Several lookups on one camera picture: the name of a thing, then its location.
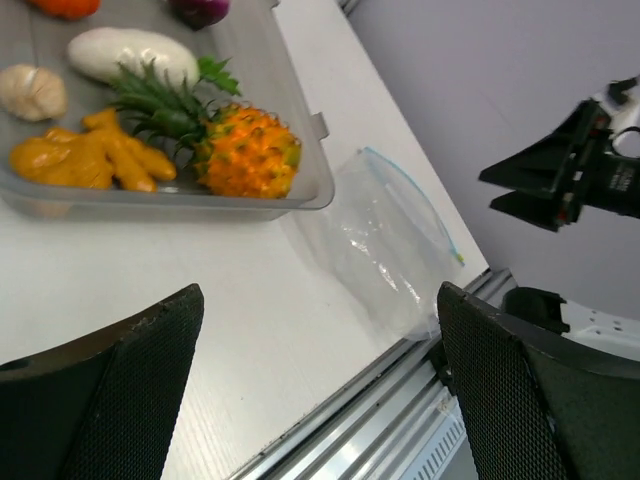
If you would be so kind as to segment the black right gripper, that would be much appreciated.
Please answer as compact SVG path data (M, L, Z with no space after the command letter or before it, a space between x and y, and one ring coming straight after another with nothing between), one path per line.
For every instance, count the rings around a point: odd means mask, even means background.
M551 232L575 223L585 206L637 218L639 151L625 152L623 142L639 139L638 86L638 76L609 83L551 133L479 175L504 188L557 188L569 169L564 201L514 191L490 208Z

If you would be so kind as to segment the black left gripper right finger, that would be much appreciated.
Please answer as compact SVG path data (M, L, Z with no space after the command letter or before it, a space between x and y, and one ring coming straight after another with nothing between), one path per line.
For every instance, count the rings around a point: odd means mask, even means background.
M638 478L638 361L514 317L450 282L437 306L479 478Z

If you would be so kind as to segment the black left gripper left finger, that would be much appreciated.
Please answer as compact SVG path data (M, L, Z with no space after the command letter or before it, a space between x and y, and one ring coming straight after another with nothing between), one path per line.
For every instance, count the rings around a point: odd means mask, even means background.
M204 317L191 284L1 367L4 479L159 479Z

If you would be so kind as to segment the clear zip top bag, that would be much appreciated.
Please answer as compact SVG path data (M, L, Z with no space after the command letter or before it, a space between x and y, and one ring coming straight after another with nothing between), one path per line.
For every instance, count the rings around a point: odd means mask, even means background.
M370 147L339 170L319 257L369 318L410 340L439 333L437 294L465 265L425 192Z

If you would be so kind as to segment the toy pineapple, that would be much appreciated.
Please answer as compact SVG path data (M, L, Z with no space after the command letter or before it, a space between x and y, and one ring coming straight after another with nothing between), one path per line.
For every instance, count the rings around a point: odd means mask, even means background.
M251 103L205 102L196 86L171 86L153 66L138 76L125 66L110 81L113 105L134 122L135 135L174 143L191 153L199 184L225 197L283 199L299 171L302 142L288 124Z

